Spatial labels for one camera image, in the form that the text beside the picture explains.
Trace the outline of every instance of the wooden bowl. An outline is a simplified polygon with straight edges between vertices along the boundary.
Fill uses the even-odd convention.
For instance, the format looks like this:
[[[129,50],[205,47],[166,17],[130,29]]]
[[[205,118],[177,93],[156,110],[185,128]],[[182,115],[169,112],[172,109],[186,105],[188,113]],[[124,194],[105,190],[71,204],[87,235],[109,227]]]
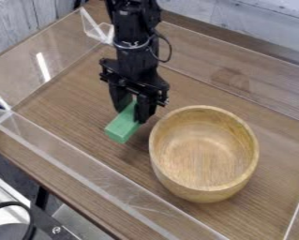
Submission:
[[[256,170],[260,146],[249,125],[210,106],[180,109],[150,135],[152,165],[166,188],[197,203],[233,196]]]

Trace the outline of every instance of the bowl rim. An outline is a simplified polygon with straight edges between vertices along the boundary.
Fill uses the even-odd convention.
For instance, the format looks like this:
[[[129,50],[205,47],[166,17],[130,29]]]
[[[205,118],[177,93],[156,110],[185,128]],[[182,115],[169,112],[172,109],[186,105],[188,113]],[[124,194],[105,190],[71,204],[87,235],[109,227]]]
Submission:
[[[252,156],[252,161],[250,161],[250,165],[248,167],[248,169],[245,170],[245,172],[237,177],[234,178],[230,182],[228,182],[226,184],[222,184],[220,186],[202,186],[202,187],[189,187],[186,185],[184,185],[182,183],[180,183],[176,179],[173,179],[170,177],[170,175],[166,173],[165,169],[158,168],[160,164],[158,164],[158,157],[156,155],[156,147],[154,147],[154,137],[157,135],[157,131],[160,129],[160,127],[162,126],[162,124],[169,121],[169,119],[177,115],[181,112],[185,111],[190,111],[190,110],[214,110],[217,112],[225,113],[228,116],[230,116],[245,128],[245,130],[248,131],[250,137],[252,137],[252,142],[253,142],[253,146],[254,146],[254,151],[253,151],[253,156]],[[156,124],[153,131],[150,133],[150,160],[153,161],[153,164],[156,165],[156,167],[160,169],[160,172],[165,175],[166,178],[169,178],[169,180],[172,182],[174,182],[177,185],[182,186],[184,188],[189,188],[192,190],[198,190],[198,191],[221,191],[229,188],[233,188],[236,186],[238,186],[240,184],[245,183],[250,177],[252,174],[256,170],[256,167],[258,165],[258,159],[260,159],[260,143],[258,140],[256,138],[254,132],[249,126],[249,124],[232,112],[229,112],[228,110],[218,108],[218,107],[213,107],[209,105],[194,105],[194,106],[188,106],[184,107],[181,109],[177,109],[172,112],[169,112],[165,117],[158,121],[158,123]]]

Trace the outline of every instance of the green foam block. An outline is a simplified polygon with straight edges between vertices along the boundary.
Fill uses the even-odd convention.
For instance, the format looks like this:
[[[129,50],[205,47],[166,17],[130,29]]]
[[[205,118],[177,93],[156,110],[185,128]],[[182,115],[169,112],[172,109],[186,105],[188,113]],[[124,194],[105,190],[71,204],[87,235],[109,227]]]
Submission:
[[[105,132],[110,138],[118,142],[125,143],[137,129],[141,127],[138,122],[134,122],[134,105],[136,101],[118,114],[116,119],[106,126]]]

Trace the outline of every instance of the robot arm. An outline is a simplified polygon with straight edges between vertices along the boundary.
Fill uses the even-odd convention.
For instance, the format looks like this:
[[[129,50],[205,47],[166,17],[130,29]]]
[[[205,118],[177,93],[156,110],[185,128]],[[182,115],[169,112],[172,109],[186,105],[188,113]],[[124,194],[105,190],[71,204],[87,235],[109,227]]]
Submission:
[[[156,30],[162,10],[156,0],[108,0],[106,4],[116,29],[117,59],[101,60],[101,79],[110,85],[118,112],[137,97],[134,121],[145,124],[156,114],[157,105],[169,103],[170,85],[157,72],[160,38],[169,42]]]

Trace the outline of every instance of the black wire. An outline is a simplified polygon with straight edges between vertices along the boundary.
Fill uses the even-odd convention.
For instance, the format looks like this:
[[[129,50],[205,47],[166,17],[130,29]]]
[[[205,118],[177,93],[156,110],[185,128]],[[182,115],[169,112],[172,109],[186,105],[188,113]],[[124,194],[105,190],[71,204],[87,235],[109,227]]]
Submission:
[[[5,207],[9,207],[9,206],[21,206],[21,207],[23,207],[27,210],[29,215],[30,215],[30,226],[27,228],[23,240],[31,240],[31,232],[33,232],[33,228],[34,228],[33,212],[31,212],[30,208],[21,202],[14,202],[14,201],[11,201],[11,202],[0,202],[0,209],[5,208]]]
[[[168,59],[164,60],[164,59],[160,59],[160,57],[156,55],[156,53],[153,52],[153,48],[152,48],[152,47],[150,47],[150,52],[152,52],[152,54],[153,54],[153,57],[154,57],[160,62],[168,63],[168,62],[170,61],[170,59],[172,59],[172,56],[173,56],[173,46],[172,46],[172,43],[170,43],[169,39],[168,39],[158,31],[156,31],[154,34],[156,34],[161,39],[164,39],[164,40],[168,42],[169,47],[170,47],[170,55],[169,55]]]

